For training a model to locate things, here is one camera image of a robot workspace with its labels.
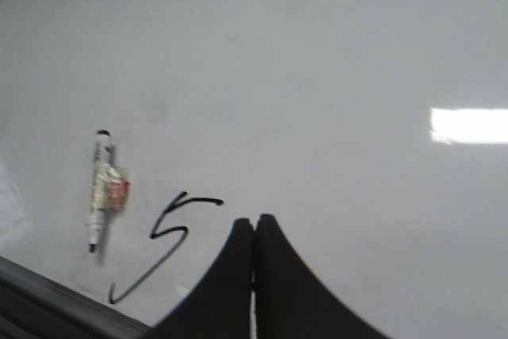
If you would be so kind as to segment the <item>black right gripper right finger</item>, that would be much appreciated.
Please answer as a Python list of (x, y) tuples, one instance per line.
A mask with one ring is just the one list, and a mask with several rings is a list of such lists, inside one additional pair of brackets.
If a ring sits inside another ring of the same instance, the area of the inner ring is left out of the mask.
[(387, 337), (329, 291), (273, 215), (257, 222), (253, 262), (258, 338)]

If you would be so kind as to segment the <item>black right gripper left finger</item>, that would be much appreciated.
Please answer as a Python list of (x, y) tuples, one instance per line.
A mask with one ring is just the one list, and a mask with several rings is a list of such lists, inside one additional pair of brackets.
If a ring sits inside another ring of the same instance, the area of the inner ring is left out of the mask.
[(234, 221), (216, 260), (150, 338), (250, 338), (254, 229)]

